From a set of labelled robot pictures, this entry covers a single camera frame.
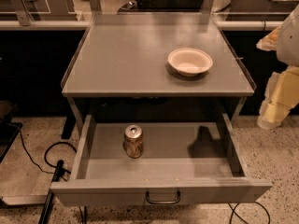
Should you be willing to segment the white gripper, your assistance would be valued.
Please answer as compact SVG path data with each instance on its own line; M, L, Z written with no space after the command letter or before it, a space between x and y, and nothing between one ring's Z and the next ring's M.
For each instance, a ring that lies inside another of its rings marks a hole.
M291 65L281 74L274 72L265 89L257 124L270 130L280 126L299 104L299 5L280 27L260 39L256 48L277 50L278 60Z

